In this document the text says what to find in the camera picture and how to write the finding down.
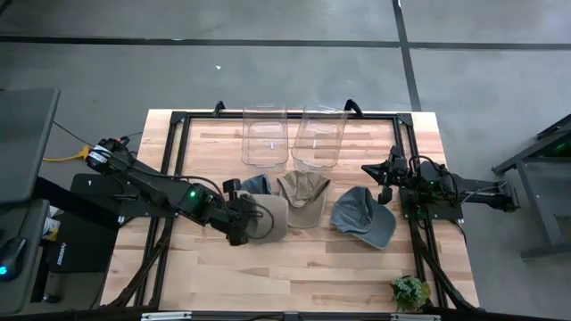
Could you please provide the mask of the yellow and white packet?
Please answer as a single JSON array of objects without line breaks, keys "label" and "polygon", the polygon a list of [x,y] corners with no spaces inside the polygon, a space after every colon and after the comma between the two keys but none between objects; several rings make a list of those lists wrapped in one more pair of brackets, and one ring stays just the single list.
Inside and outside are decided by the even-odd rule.
[{"label": "yellow and white packet", "polygon": [[61,225],[60,221],[50,217],[46,218],[41,238],[49,242],[55,242],[57,239],[60,225]]}]

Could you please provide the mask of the clear plastic bin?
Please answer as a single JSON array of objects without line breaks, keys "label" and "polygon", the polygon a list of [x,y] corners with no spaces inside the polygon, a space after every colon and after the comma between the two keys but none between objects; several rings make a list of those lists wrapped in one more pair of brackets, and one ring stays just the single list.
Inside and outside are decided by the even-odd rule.
[{"label": "clear plastic bin", "polygon": [[241,160],[254,169],[276,170],[288,159],[287,108],[281,103],[256,103],[243,109]]},{"label": "clear plastic bin", "polygon": [[306,105],[291,150],[294,167],[324,175],[331,172],[338,162],[346,121],[342,109]]}]

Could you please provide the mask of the grey side desk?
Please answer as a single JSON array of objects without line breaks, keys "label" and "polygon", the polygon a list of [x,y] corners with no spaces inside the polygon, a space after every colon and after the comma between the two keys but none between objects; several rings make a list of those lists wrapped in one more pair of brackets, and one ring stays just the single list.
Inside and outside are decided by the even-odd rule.
[{"label": "grey side desk", "polygon": [[41,258],[40,241],[49,211],[46,200],[0,207],[0,246],[13,237],[27,240],[23,268],[12,281],[0,280],[0,316],[19,313],[29,302]]}]

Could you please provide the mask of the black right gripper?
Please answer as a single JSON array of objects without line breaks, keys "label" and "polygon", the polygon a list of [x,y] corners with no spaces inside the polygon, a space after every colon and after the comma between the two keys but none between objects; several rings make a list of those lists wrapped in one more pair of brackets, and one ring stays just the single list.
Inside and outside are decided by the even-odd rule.
[{"label": "black right gripper", "polygon": [[385,163],[362,165],[360,167],[372,177],[382,190],[377,196],[379,204],[386,205],[393,199],[393,185],[401,186],[402,180],[408,175],[408,160],[401,148],[393,145]]}]

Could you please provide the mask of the light beige baseball cap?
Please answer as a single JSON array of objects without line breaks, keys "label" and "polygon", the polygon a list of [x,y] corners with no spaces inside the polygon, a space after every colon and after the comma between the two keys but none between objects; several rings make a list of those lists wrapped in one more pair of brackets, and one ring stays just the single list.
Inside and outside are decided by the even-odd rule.
[{"label": "light beige baseball cap", "polygon": [[238,193],[250,209],[245,230],[250,243],[279,243],[287,234],[289,205],[285,198],[274,194]]}]

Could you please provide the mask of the khaki olive baseball cap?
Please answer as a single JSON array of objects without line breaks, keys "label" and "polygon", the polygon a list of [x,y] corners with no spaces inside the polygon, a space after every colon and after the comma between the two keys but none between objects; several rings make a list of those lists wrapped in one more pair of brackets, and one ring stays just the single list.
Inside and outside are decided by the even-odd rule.
[{"label": "khaki olive baseball cap", "polygon": [[325,211],[331,180],[317,172],[293,170],[277,182],[279,194],[288,203],[288,225],[299,229],[316,227]]}]

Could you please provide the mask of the small green potted plant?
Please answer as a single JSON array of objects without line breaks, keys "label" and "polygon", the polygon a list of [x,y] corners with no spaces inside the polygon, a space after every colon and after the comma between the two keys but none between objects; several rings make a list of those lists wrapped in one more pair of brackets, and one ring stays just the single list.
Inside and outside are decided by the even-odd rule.
[{"label": "small green potted plant", "polygon": [[390,283],[393,301],[400,312],[417,312],[430,300],[431,289],[427,282],[415,276],[395,278]]}]

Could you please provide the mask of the black computer mouse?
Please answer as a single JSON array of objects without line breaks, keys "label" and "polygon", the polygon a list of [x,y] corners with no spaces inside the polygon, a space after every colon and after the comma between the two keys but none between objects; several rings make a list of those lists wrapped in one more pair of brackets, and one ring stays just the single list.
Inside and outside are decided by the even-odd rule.
[{"label": "black computer mouse", "polygon": [[12,281],[19,276],[23,268],[26,245],[27,240],[17,236],[0,246],[1,281]]}]

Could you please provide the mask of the grey flat monitor panel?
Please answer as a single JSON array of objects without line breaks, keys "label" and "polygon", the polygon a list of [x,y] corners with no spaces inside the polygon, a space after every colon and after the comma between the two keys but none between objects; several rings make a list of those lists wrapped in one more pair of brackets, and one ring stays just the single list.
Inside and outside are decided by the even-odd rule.
[{"label": "grey flat monitor panel", "polygon": [[0,204],[31,197],[59,98],[56,88],[0,91]]}]

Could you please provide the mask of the black neighbouring table frame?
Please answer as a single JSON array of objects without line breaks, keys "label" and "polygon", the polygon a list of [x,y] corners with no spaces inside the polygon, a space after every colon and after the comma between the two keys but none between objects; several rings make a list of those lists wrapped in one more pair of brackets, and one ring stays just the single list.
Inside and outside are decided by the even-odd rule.
[{"label": "black neighbouring table frame", "polygon": [[510,170],[520,176],[531,211],[542,222],[548,240],[521,252],[522,259],[571,254],[571,240],[559,227],[559,218],[571,218],[571,113],[535,136],[535,141],[499,165],[496,176]]}]

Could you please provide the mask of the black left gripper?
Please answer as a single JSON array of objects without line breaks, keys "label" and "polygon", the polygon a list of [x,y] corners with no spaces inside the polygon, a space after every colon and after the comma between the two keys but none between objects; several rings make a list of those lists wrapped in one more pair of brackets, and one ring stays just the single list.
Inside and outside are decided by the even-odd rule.
[{"label": "black left gripper", "polygon": [[231,246],[240,246],[249,242],[248,226],[258,216],[257,203],[250,194],[237,192],[241,181],[232,178],[222,183],[223,192],[228,195],[225,209],[225,233]]}]

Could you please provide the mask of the blue-grey baseball cap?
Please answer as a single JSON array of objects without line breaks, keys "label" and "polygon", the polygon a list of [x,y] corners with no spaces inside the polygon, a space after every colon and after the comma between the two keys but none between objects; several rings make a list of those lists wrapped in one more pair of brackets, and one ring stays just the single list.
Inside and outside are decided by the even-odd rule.
[{"label": "blue-grey baseball cap", "polygon": [[364,186],[352,187],[335,202],[330,222],[340,232],[379,250],[388,246],[396,229],[394,214]]},{"label": "blue-grey baseball cap", "polygon": [[266,174],[246,179],[240,189],[251,194],[273,194],[270,179]]}]

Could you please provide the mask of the silver metal bracket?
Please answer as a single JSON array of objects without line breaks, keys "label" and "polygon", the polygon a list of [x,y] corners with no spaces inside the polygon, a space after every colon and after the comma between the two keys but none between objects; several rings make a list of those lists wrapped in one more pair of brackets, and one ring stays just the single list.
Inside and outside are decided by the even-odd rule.
[{"label": "silver metal bracket", "polygon": [[390,321],[442,321],[438,315],[394,313]]},{"label": "silver metal bracket", "polygon": [[187,321],[192,317],[191,311],[158,311],[142,314],[140,321]]}]

